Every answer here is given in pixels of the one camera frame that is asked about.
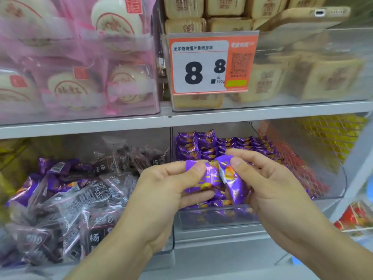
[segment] metal shelf edge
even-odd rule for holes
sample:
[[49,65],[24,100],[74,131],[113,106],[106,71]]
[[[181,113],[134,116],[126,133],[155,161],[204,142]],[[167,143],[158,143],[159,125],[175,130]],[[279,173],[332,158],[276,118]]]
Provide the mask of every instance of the metal shelf edge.
[[150,116],[3,125],[0,126],[0,139],[176,127],[197,123],[210,124],[334,115],[372,110],[373,101],[354,101],[175,113],[170,104],[163,103],[161,112]]

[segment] hand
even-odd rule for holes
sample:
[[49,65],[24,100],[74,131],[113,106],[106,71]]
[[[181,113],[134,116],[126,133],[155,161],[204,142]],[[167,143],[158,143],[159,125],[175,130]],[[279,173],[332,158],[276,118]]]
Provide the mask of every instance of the hand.
[[234,156],[233,169],[254,189],[248,198],[250,207],[284,250],[304,259],[305,244],[317,242],[329,229],[333,231],[333,225],[285,166],[255,151],[230,149],[226,154]]
[[151,247],[161,250],[171,234],[178,209],[204,202],[213,191],[184,195],[184,190],[198,184],[206,171],[203,162],[185,172],[185,162],[172,162],[145,169],[137,182],[126,209],[115,227],[130,227]]

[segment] orange price tag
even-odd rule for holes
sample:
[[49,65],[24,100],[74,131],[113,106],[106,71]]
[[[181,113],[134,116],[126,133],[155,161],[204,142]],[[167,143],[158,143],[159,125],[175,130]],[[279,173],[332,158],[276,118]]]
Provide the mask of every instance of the orange price tag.
[[246,92],[258,35],[169,38],[172,93]]

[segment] price tag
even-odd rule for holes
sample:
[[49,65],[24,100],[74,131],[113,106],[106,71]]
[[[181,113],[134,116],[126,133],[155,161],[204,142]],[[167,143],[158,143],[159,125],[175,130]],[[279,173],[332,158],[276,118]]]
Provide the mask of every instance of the price tag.
[[258,35],[170,37],[173,94],[246,92]]

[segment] fingernail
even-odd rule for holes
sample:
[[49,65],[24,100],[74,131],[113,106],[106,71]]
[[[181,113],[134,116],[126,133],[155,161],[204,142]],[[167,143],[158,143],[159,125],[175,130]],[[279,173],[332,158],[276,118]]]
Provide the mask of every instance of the fingernail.
[[233,158],[231,159],[231,165],[232,165],[233,167],[238,167],[242,162],[243,162],[243,160],[240,159],[239,157],[233,157]]
[[198,161],[194,167],[199,171],[199,172],[204,172],[206,171],[206,164],[201,162],[201,161]]

